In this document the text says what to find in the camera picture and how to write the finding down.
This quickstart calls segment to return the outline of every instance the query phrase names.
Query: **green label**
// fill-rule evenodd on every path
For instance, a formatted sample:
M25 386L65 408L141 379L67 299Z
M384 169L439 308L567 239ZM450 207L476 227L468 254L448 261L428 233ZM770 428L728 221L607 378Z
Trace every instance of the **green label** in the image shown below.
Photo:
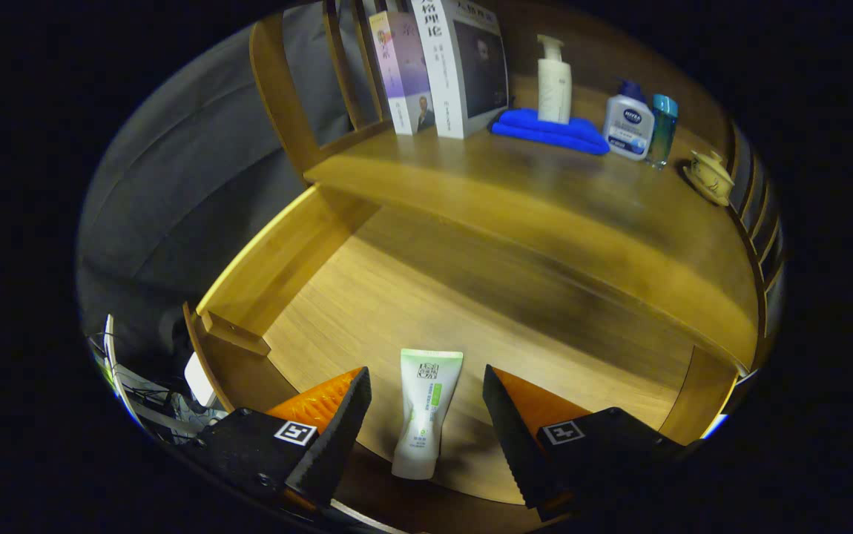
M440 406L440 392L443 391L443 385L433 384L433 399L430 401L433 406Z

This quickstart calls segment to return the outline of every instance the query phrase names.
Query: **dark background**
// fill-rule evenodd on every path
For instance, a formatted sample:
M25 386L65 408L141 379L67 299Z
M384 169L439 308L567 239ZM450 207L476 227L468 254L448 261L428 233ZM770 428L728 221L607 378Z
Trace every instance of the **dark background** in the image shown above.
M687 479L589 518L853 531L853 3L589 3L701 81L783 202L776 351ZM77 329L73 243L116 129L264 3L0 6L0 530L277 530L138 433Z

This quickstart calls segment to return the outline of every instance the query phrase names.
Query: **blue towel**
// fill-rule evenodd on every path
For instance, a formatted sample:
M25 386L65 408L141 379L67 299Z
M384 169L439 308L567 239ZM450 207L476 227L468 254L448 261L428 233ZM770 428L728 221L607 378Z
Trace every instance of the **blue towel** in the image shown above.
M586 119L573 117L568 124L539 121L535 109L509 109L489 128L494 134L514 136L546 145L563 146L588 154L607 154L610 146L595 125Z

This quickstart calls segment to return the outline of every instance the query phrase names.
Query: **blue cap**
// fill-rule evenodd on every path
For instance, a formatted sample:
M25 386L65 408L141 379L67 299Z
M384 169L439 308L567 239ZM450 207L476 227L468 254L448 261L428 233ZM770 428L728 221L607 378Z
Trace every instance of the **blue cap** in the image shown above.
M677 102L667 95L654 95L654 109L677 118Z
M621 80L621 88L617 92L626 97L633 98L634 100L639 100L643 102L643 104L647 104L648 101L644 98L644 94L641 93L640 85L623 78L619 78L619 80Z

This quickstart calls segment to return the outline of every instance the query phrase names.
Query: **wooden shelf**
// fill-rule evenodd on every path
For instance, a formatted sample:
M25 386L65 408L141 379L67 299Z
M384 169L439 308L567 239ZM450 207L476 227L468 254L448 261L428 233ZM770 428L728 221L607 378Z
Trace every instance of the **wooden shelf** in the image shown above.
M670 321L745 371L757 338L753 274L724 208L675 168L691 149L709 146L679 131L671 165L656 171L486 131L464 141L389 131L305 176L322 190L444 217L552 258L563 276Z
M386 459L402 423L400 349L462 351L434 482L512 504L522 500L481 398L485 365L657 429L694 351L667 321L597 297L539 254L390 207L321 265L264 339L298 391L368 366L375 394L358 443Z

